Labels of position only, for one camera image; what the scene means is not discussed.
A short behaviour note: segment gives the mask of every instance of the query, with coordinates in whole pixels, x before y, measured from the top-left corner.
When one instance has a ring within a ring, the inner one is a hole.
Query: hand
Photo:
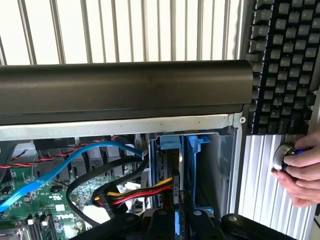
[[[296,207],[308,207],[320,203],[320,132],[299,139],[296,149],[312,148],[299,155],[286,156],[284,162],[288,174],[272,170],[279,183],[287,190]]]

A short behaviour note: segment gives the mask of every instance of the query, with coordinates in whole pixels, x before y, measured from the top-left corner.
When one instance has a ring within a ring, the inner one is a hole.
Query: black keyboard
[[[319,42],[320,0],[256,1],[246,55],[254,72],[252,134],[308,132]]]

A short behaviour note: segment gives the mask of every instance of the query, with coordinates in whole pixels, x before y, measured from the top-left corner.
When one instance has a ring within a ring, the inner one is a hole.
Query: motherboard
[[[0,201],[35,179],[32,168],[8,169],[6,175],[10,176],[10,180],[1,186]],[[89,204],[94,190],[116,178],[107,173],[86,182],[73,191],[72,202],[82,211],[94,207]],[[88,230],[91,226],[69,208],[66,201],[66,186],[51,181],[20,198],[1,216],[0,232],[5,233],[5,230],[25,227],[32,240],[67,240]],[[40,220],[46,218],[46,225],[41,225]]]

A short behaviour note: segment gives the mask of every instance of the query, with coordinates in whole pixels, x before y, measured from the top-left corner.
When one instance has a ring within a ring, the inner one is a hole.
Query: electronic component
[[[320,84],[314,77],[320,43],[320,12],[315,10],[319,3],[259,2],[246,56],[255,79],[251,133],[306,134],[314,91]]]
[[[12,187],[11,186],[5,186],[2,190],[1,193],[2,194],[9,194],[11,191]]]

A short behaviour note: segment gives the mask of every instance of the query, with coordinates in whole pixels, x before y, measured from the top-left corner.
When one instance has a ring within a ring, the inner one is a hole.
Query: green circuit board
[[[11,186],[12,189],[8,194],[2,194],[0,200],[5,200],[10,194],[34,180],[31,168],[12,169],[11,175],[12,180],[3,183],[1,187],[3,189],[6,186]],[[116,179],[115,176],[103,174],[86,182],[72,192],[72,202],[83,210],[88,205],[94,190],[114,179]],[[53,185],[57,184],[51,181],[36,191],[29,193],[28,201],[24,197],[20,198],[3,213],[0,219],[0,228],[9,229],[21,226],[25,224],[27,217],[30,215],[52,214],[57,239],[67,240],[86,231],[85,222],[67,204],[67,188],[63,187],[59,192],[51,192]]]

